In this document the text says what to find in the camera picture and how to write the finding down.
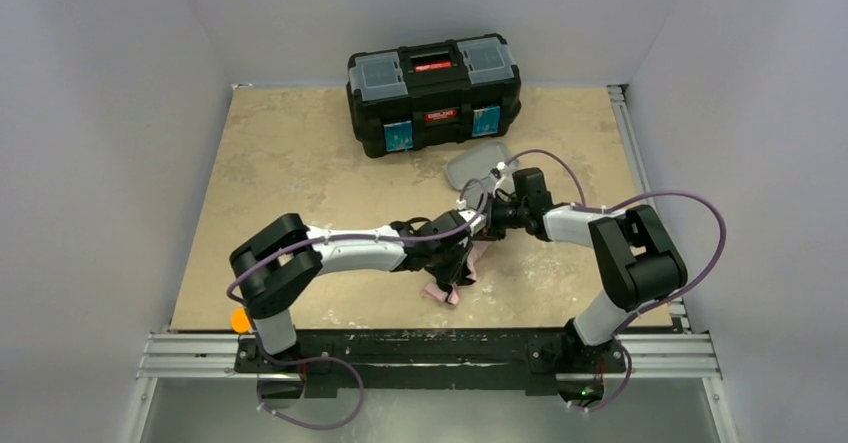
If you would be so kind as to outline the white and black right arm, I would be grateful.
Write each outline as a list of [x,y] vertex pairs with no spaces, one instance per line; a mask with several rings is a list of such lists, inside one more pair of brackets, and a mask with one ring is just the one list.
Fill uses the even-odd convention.
[[484,236],[499,240],[509,229],[523,229],[540,241],[576,244],[594,253],[602,289],[566,323],[564,360],[596,359],[612,346],[627,318],[687,282],[688,269],[651,206],[607,211],[556,203],[539,168],[518,170],[511,179],[511,192],[488,193]]

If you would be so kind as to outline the black plastic toolbox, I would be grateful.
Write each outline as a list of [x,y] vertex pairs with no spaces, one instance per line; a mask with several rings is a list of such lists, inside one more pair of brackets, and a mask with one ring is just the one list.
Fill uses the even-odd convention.
[[370,158],[503,136],[522,107],[498,33],[355,53],[347,74],[353,134]]

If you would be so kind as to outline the pink and black folding umbrella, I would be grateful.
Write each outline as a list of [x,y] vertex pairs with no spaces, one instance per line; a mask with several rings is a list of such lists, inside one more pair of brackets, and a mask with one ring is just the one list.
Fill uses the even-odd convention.
[[478,281],[476,265],[491,245],[490,241],[472,241],[457,247],[436,265],[426,267],[433,281],[423,287],[421,294],[446,305],[458,305],[459,290]]

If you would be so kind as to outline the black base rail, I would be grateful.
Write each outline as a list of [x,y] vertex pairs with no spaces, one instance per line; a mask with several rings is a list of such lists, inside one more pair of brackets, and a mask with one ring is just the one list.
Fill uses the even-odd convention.
[[340,389],[521,391],[594,404],[606,381],[625,376],[617,341],[583,348],[567,328],[303,330],[267,359],[250,336],[238,340],[234,370],[291,377],[309,398]]

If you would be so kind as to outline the grey umbrella case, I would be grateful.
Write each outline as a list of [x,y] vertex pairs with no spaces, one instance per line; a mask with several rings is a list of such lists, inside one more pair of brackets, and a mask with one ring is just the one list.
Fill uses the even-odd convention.
[[463,152],[445,165],[448,184],[456,191],[461,191],[471,179],[477,179],[482,185],[472,184],[466,196],[471,198],[473,191],[491,192],[498,181],[491,170],[498,163],[506,163],[513,157],[509,148],[499,140],[486,141]]

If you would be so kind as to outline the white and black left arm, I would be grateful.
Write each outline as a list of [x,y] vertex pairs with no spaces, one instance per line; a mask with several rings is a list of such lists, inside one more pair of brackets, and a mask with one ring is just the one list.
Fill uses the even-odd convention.
[[418,228],[395,221],[349,231],[308,226],[288,213],[237,247],[229,263],[262,349],[277,356],[297,342],[290,307],[316,277],[423,269],[445,269],[453,277],[484,227],[485,217],[473,210],[449,210]]

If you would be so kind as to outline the orange object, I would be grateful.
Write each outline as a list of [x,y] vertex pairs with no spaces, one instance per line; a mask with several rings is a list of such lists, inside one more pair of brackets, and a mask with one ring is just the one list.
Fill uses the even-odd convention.
[[253,331],[251,320],[243,307],[236,308],[231,313],[229,322],[231,329],[239,335],[250,334]]

